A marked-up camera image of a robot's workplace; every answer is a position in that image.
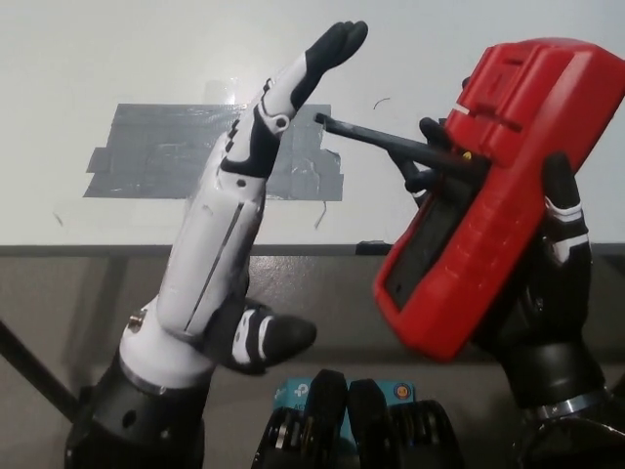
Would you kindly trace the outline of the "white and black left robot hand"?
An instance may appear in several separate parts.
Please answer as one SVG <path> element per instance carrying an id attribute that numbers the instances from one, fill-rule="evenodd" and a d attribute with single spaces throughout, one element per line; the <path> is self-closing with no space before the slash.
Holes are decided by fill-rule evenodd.
<path id="1" fill-rule="evenodd" d="M 259 375 L 314 343 L 313 322 L 248 297 L 249 260 L 284 134 L 323 75 L 349 60 L 367 34 L 364 21 L 331 25 L 268 78 L 218 138 L 187 201 L 159 290 L 141 323 L 123 332 L 119 363 L 131 382 L 189 389 L 219 366 Z"/>

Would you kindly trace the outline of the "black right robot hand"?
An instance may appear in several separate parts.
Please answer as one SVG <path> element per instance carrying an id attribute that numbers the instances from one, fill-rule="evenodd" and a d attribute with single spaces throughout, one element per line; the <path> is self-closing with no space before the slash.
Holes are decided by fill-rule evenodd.
<path id="1" fill-rule="evenodd" d="M 586 346 L 593 256 L 567 155 L 545 157 L 544 219 L 471 339 L 503 368 L 521 409 L 599 392 L 604 374 Z"/>

